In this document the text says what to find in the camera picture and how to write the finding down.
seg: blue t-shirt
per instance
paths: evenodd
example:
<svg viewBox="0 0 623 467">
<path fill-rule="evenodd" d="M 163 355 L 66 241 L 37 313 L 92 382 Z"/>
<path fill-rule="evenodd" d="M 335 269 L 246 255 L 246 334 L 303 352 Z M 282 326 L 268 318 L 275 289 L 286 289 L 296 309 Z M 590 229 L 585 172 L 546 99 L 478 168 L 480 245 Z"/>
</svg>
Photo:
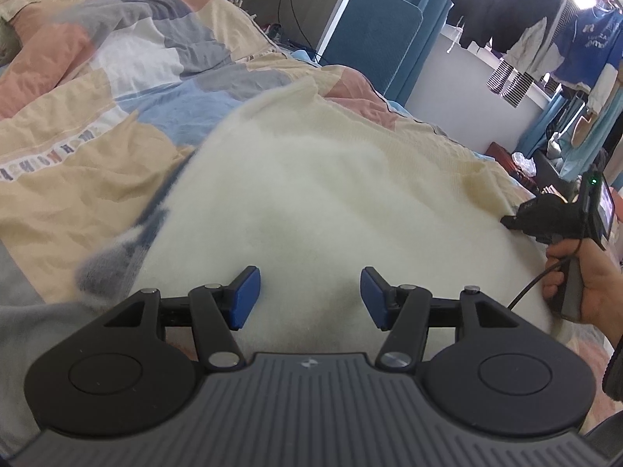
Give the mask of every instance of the blue t-shirt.
<svg viewBox="0 0 623 467">
<path fill-rule="evenodd" d="M 554 76 L 586 90 L 595 86 L 606 64 L 618 70 L 623 54 L 622 22 L 617 9 L 592 7 L 578 13 L 554 40 L 565 58 Z"/>
</svg>

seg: blue upholstered chair back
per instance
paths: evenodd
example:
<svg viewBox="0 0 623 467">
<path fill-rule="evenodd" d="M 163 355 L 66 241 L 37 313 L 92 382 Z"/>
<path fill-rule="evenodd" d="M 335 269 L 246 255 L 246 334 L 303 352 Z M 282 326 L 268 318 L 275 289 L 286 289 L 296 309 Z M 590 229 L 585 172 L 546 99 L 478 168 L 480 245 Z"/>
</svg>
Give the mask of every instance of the blue upholstered chair back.
<svg viewBox="0 0 623 467">
<path fill-rule="evenodd" d="M 384 95 L 421 24 L 405 0 L 349 0 L 320 63 L 359 70 Z"/>
</svg>

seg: gray fabric patch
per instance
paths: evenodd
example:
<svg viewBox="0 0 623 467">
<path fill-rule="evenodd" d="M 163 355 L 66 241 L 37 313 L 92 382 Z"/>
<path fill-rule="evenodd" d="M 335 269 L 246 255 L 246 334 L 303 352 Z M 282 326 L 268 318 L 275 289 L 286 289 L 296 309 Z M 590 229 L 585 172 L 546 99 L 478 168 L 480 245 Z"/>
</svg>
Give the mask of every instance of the gray fabric patch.
<svg viewBox="0 0 623 467">
<path fill-rule="evenodd" d="M 24 396 L 30 365 L 96 316 L 79 303 L 0 305 L 1 456 L 17 452 L 39 432 Z"/>
<path fill-rule="evenodd" d="M 151 16 L 148 4 L 124 4 L 119 0 L 88 0 L 63 10 L 54 22 L 78 24 L 86 30 L 93 46 L 99 48 L 111 32 L 128 28 Z"/>
<path fill-rule="evenodd" d="M 183 79 L 197 73 L 231 65 L 231 52 L 214 38 L 197 16 L 189 14 L 177 19 L 154 21 L 154 26 L 164 35 L 164 46 L 175 48 L 184 70 Z"/>
<path fill-rule="evenodd" d="M 32 287 L 32 284 L 0 241 L 0 305 L 43 303 L 39 293 Z"/>
<path fill-rule="evenodd" d="M 104 312 L 128 298 L 166 213 L 156 209 L 142 225 L 130 229 L 80 266 L 76 282 L 90 307 Z"/>
<path fill-rule="evenodd" d="M 245 65 L 238 64 L 209 70 L 195 76 L 193 80 L 203 91 L 224 91 L 239 101 L 292 83 L 292 79 L 281 71 L 248 70 Z"/>
</svg>

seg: small screen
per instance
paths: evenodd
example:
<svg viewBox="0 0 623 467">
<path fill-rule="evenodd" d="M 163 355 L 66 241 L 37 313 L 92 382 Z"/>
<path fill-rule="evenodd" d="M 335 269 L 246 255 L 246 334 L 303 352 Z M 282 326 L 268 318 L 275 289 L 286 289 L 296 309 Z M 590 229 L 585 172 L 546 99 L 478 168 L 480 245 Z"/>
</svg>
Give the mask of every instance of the small screen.
<svg viewBox="0 0 623 467">
<path fill-rule="evenodd" d="M 601 192 L 599 195 L 599 217 L 604 226 L 604 236 L 610 237 L 610 229 L 612 228 L 612 218 L 614 216 L 614 202 L 610 191 L 608 191 L 608 185 L 605 181 L 601 182 Z"/>
</svg>

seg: handheld controller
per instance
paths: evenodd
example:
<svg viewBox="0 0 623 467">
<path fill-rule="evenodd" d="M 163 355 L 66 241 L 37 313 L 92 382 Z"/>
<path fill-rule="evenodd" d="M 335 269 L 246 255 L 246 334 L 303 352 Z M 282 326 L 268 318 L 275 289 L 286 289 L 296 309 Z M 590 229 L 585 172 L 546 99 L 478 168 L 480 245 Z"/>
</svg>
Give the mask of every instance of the handheld controller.
<svg viewBox="0 0 623 467">
<path fill-rule="evenodd" d="M 614 201 L 604 176 L 589 170 L 582 175 L 574 202 L 567 204 L 557 195 L 544 193 L 521 204 L 515 216 L 504 216 L 500 221 L 509 230 L 520 230 L 544 244 L 588 237 L 605 249 L 603 240 L 610 236 L 613 219 Z M 560 271 L 565 274 L 565 282 L 549 306 L 554 314 L 577 323 L 584 291 L 578 258 L 569 257 Z"/>
</svg>

